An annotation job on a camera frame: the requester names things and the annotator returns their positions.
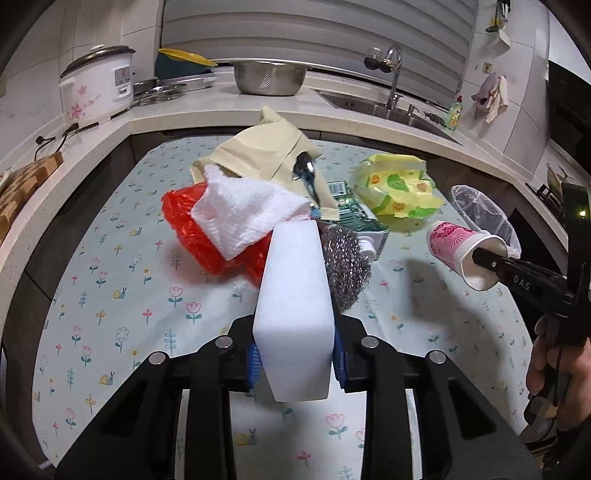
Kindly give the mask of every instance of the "trash bin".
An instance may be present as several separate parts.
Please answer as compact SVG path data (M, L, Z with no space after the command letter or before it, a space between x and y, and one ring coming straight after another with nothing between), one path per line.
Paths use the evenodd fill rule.
M455 185L450 190L451 204L474 231L486 230L500 236L512 258L521 256L521 245L507 215L484 193L468 185Z

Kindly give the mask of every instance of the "beige cloth bag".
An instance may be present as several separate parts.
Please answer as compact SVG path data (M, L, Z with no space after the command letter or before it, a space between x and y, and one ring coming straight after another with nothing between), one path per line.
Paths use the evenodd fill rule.
M211 155L193 162L191 175L195 183L201 183L204 181L205 165L215 163L227 175L268 180L310 198L303 181L292 180L296 157L304 151L312 158L322 154L298 128L264 106L258 125L234 135ZM318 171L314 187L320 200L320 217L323 220L338 220L339 208L326 180Z

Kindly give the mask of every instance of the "screw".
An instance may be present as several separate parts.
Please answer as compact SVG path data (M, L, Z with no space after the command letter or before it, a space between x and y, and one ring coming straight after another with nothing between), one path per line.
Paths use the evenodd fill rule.
M150 355L149 360L152 365L159 365L166 360L166 355L162 352L154 352Z
M229 346L232 346L233 343L234 341L228 335L216 338L216 346L219 348L228 348Z
M429 354L429 360L434 364L442 364L447 360L447 356L441 350L434 350Z
M376 348L379 344L379 340L376 337L363 337L361 339L361 345L365 348Z

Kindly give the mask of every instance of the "yellow bowl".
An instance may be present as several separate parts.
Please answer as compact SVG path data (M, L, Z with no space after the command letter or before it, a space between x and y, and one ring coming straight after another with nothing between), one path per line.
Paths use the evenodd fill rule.
M198 55L196 53L191 53L183 50L175 50L173 48L159 48L158 52L163 53L171 60L192 61L193 63L204 65L206 67L217 67L217 63L208 60L207 58L202 57L201 55Z

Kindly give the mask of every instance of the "rice cooker lid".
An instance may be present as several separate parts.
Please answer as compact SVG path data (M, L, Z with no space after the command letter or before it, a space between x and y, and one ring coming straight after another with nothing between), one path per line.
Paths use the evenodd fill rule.
M70 63L64 70L64 73L60 75L60 78L65 77L74 70L84 67L89 63L94 63L114 55L121 55L122 53L135 53L135 50L133 48L129 48L127 45L116 45L114 47L97 45L96 47L92 47L86 55L81 56L79 59L76 59Z

